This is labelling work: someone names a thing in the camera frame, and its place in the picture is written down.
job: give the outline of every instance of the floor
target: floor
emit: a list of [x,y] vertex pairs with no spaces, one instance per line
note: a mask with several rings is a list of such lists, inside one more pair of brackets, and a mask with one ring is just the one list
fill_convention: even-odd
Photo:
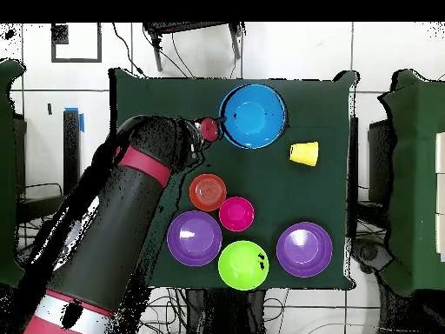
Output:
[[[70,44],[58,45],[58,57],[96,57],[96,26],[70,24]],[[26,148],[27,184],[62,183],[62,111],[78,107],[85,116],[81,135],[81,166],[84,169],[96,147],[105,139],[109,124],[109,80],[107,69],[121,67],[138,74],[129,61],[150,77],[182,77],[166,57],[163,72],[156,69],[151,46],[141,23],[117,23],[116,30],[129,46],[116,37],[111,23],[103,23],[101,63],[52,63],[49,24],[0,24],[0,58],[20,60],[26,66],[23,77],[12,84],[10,97],[18,113],[28,121]],[[386,118],[377,97],[389,90],[393,73],[411,68],[426,78],[445,74],[445,27],[442,23],[246,23],[243,39],[244,78],[330,80],[342,70],[356,70],[355,114],[359,118],[359,185],[369,186],[370,123]],[[241,76],[241,63],[234,64],[227,26],[175,34],[175,45],[196,77]],[[163,52],[188,73],[179,60],[171,37],[164,37]],[[48,196],[54,189],[35,190],[30,196]],[[359,197],[366,200],[366,189]],[[379,320],[379,293],[375,277],[360,272],[350,262],[352,291],[290,291],[283,319],[266,323],[268,334],[375,334]],[[284,303],[286,290],[270,290]],[[167,296],[158,289],[151,298]],[[174,317],[166,300],[148,308],[144,321],[165,321]],[[276,300],[266,303],[265,318],[280,313]],[[165,325],[157,325],[166,332]],[[178,331],[178,325],[169,327]],[[142,327],[139,334],[156,334]]]

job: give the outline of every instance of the blue bowl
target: blue bowl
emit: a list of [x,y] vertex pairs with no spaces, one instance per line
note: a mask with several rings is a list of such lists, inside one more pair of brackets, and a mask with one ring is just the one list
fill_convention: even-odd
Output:
[[284,131],[286,108],[280,95],[263,84],[237,87],[223,99],[220,117],[224,136],[243,149],[272,144]]

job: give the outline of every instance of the dark green table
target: dark green table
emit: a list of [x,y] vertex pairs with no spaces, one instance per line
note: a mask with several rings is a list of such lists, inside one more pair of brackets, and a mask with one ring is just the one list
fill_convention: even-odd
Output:
[[[352,287],[344,276],[343,260],[349,88],[355,83],[353,71],[340,73],[334,81],[141,79],[119,69],[115,74],[118,126],[139,114],[188,119],[217,117],[223,98],[242,84],[266,84],[274,88],[282,96],[289,117],[286,133],[270,146],[243,150],[224,138],[201,155],[201,165],[172,176],[141,252],[142,257],[156,257],[160,250],[152,278],[147,277],[148,286],[226,287],[218,275],[217,258],[203,267],[184,266],[171,256],[165,240],[174,216],[196,209],[188,195],[193,178],[213,173],[226,183],[228,197],[246,197],[254,205],[255,220],[247,230],[234,233],[222,228],[222,247],[247,239],[264,248],[270,268],[261,288],[347,290]],[[291,144],[311,141],[318,141],[320,147],[316,167],[289,161]],[[210,214],[218,220],[217,211]],[[280,234],[302,221],[320,224],[331,236],[334,247],[329,266],[311,278],[291,276],[276,259]]]
[[435,250],[435,135],[445,131],[445,83],[412,70],[396,72],[393,80],[380,99],[397,135],[389,202],[389,249],[395,261],[381,275],[401,296],[443,291],[445,263]]

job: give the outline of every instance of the magenta cup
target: magenta cup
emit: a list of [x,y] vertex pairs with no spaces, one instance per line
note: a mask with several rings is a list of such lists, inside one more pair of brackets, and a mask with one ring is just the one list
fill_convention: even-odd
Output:
[[318,224],[294,224],[278,239],[276,257],[283,269],[293,276],[313,277],[329,265],[332,241]]
[[173,257],[187,266],[210,263],[221,249],[223,234],[218,222],[202,211],[187,211],[171,222],[167,245]]
[[254,221],[254,208],[243,197],[228,198],[219,209],[219,220],[222,226],[228,230],[246,230]]

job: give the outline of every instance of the blue tape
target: blue tape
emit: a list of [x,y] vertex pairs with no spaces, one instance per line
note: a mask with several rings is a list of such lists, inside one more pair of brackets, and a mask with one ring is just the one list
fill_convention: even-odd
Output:
[[83,113],[79,114],[79,130],[85,132],[85,125],[83,123]]

